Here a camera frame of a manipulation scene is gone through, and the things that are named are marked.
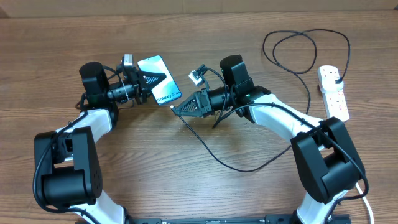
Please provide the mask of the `smartphone with blue screen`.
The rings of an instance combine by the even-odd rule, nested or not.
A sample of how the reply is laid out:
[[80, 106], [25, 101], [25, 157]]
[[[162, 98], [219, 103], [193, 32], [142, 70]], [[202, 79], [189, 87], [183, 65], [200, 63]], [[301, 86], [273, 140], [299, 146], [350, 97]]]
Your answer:
[[144, 80], [158, 105], [163, 105], [182, 96], [179, 87], [168, 70], [163, 58], [155, 55], [137, 62], [144, 72]]

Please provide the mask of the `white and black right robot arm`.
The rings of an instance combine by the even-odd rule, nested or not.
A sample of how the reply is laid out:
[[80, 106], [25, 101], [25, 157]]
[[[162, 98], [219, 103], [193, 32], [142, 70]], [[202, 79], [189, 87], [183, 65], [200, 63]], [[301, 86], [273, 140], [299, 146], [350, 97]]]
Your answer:
[[338, 204], [361, 199], [347, 192], [362, 180], [369, 182], [359, 154], [342, 120], [303, 114], [281, 102], [270, 90], [256, 86], [241, 55], [220, 61], [223, 86], [193, 93], [171, 110], [179, 118], [207, 117], [219, 112], [218, 121], [232, 113], [271, 129], [290, 142], [300, 181], [306, 191], [298, 209], [289, 215], [266, 215], [266, 223], [351, 223], [349, 215], [334, 215]]

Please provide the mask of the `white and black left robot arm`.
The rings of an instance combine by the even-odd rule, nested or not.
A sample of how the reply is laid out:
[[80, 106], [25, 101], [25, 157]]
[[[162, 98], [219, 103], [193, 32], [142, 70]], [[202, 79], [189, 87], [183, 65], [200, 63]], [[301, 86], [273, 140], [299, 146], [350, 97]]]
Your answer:
[[73, 212], [87, 223], [133, 223], [126, 208], [103, 189], [96, 142], [116, 127], [119, 104], [146, 102], [167, 76], [127, 63], [113, 70], [119, 80], [110, 84], [108, 70], [99, 62], [84, 64], [79, 70], [85, 88], [77, 104], [79, 117], [34, 138], [32, 191], [39, 207], [50, 213]]

